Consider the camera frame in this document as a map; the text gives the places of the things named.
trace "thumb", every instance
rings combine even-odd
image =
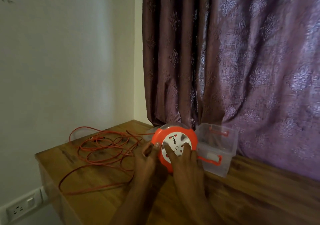
[[[155,145],[153,146],[151,153],[149,155],[149,157],[151,157],[152,159],[156,160],[157,156],[158,156],[158,152],[160,151],[160,146],[161,143],[160,142],[156,142]]]

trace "curtain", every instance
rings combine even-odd
[[[320,180],[320,0],[143,0],[154,125],[218,123],[238,151]]]

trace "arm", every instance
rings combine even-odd
[[[174,183],[178,196],[196,225],[224,224],[211,206],[204,192],[204,170],[188,143],[183,144],[183,153],[178,157],[169,145],[165,146],[174,170]]]
[[[156,143],[151,152],[150,147],[153,144],[147,143],[143,147],[138,147],[134,151],[134,180],[125,201],[118,208],[112,217],[109,225],[134,225],[138,222],[143,204],[146,200],[146,194],[150,185],[151,177],[155,171],[160,143]]]

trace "human hand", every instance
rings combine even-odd
[[[174,183],[178,196],[187,210],[197,201],[206,199],[204,191],[204,170],[197,159],[197,151],[189,143],[183,144],[183,153],[177,156],[169,145],[164,146],[174,170]]]
[[[134,150],[134,186],[146,187],[155,172],[160,143],[153,145],[151,142],[138,146]]]

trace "power outlet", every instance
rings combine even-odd
[[[0,224],[8,224],[41,204],[41,189],[38,188],[0,208]]]

